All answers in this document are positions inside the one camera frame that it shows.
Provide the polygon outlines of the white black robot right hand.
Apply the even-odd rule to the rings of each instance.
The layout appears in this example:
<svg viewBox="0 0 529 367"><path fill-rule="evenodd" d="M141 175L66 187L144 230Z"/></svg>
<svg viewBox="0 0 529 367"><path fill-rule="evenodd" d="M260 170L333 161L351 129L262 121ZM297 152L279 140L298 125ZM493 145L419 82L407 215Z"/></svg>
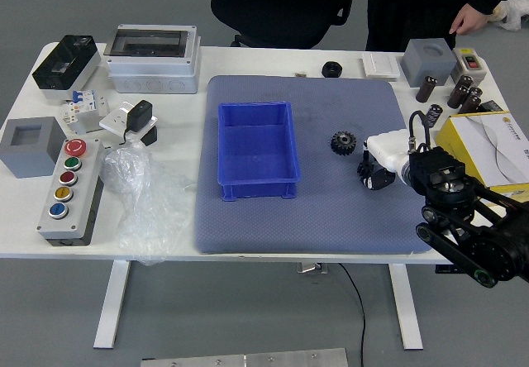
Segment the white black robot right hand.
<svg viewBox="0 0 529 367"><path fill-rule="evenodd" d="M399 178L411 184L406 129L370 136L363 144L363 159L357 174L362 184L371 190L380 190Z"/></svg>

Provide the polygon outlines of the person's left hand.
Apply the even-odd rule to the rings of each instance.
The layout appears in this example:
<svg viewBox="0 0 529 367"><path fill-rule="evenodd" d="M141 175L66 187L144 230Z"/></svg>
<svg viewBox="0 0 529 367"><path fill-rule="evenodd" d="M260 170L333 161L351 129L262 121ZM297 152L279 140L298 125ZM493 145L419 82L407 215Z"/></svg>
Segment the person's left hand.
<svg viewBox="0 0 529 367"><path fill-rule="evenodd" d="M479 12L465 4L457 13L454 21L451 23L450 35L468 35L469 33L482 29L488 23L488 15Z"/></svg>

